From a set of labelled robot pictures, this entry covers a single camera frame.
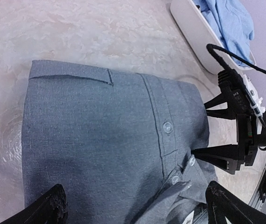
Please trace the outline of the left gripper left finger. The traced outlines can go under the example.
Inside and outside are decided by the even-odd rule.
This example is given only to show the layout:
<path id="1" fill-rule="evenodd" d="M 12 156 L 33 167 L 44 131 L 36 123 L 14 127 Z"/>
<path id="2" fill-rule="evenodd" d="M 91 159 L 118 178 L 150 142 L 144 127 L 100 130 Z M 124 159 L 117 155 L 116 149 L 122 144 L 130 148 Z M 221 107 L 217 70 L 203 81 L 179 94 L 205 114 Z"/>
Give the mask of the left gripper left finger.
<path id="1" fill-rule="evenodd" d="M 30 206 L 1 224 L 65 224 L 66 207 L 65 190 L 61 184 L 56 184 Z"/>

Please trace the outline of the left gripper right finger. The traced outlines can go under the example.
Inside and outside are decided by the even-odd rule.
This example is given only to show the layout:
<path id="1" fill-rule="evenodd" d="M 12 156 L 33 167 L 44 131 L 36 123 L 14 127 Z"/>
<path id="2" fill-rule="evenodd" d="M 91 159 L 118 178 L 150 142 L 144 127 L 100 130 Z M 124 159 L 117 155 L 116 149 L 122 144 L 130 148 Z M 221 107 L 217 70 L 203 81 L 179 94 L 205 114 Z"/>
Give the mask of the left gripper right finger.
<path id="1" fill-rule="evenodd" d="M 216 181 L 206 189 L 209 224 L 266 224 L 266 214 L 247 205 Z"/>

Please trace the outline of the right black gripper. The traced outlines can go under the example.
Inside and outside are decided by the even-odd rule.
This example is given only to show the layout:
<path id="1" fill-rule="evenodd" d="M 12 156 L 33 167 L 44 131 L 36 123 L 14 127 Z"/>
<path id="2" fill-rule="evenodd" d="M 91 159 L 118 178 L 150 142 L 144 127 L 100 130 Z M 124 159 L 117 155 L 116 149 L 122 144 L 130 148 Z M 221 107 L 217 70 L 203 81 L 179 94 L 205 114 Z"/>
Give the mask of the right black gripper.
<path id="1" fill-rule="evenodd" d="M 198 148 L 192 150 L 191 154 L 231 175 L 239 171 L 241 165 L 252 166 L 258 152 L 256 118 L 246 114 L 237 115 L 237 102 L 232 91 L 220 93 L 204 106 L 210 117 L 236 120 L 237 145 Z"/>

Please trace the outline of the grey long sleeve shirt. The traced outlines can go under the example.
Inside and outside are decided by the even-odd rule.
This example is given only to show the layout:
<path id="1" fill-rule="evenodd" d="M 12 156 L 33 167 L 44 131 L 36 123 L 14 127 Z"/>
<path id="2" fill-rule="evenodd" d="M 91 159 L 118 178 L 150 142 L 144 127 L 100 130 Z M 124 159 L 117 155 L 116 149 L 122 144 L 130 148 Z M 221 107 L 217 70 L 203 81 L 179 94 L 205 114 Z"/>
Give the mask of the grey long sleeve shirt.
<path id="1" fill-rule="evenodd" d="M 206 224 L 214 167 L 195 85 L 105 68 L 34 60 L 22 121 L 28 206 L 65 189 L 70 224 Z"/>

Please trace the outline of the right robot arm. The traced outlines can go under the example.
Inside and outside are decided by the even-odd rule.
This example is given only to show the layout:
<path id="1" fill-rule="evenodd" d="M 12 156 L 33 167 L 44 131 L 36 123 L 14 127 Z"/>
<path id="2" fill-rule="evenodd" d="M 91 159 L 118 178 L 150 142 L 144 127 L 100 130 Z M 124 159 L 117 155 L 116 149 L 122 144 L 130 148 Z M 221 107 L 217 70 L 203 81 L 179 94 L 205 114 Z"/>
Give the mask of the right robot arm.
<path id="1" fill-rule="evenodd" d="M 192 150 L 195 158 L 208 162 L 229 174 L 235 174 L 241 165 L 251 166 L 258 150 L 266 151 L 266 111 L 264 124 L 254 115 L 240 89 L 221 89 L 221 93 L 205 103 L 207 115 L 219 119 L 235 120 L 237 143 Z"/>

